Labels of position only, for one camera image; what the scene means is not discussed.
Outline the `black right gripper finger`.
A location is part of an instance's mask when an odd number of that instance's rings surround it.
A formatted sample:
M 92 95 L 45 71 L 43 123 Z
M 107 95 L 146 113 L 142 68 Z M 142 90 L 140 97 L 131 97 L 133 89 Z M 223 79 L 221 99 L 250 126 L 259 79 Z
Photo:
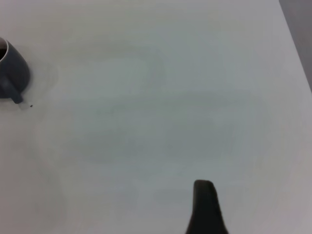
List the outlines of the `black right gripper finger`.
M 193 208 L 187 234 L 228 234 L 217 191 L 208 180 L 196 180 L 193 187 Z

